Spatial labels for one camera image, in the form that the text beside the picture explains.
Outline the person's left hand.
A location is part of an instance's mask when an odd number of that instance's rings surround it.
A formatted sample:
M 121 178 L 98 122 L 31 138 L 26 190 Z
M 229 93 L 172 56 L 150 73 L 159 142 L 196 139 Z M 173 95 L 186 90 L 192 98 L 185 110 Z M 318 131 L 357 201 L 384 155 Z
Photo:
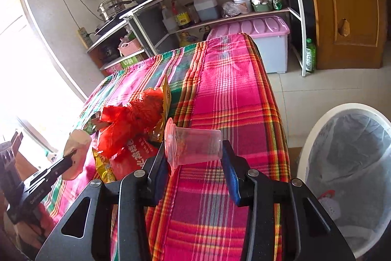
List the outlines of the person's left hand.
M 37 208 L 40 215 L 38 222 L 29 223 L 21 221 L 14 226 L 14 229 L 17 236 L 23 242 L 40 250 L 43 242 L 53 231 L 56 224 L 42 203 Z

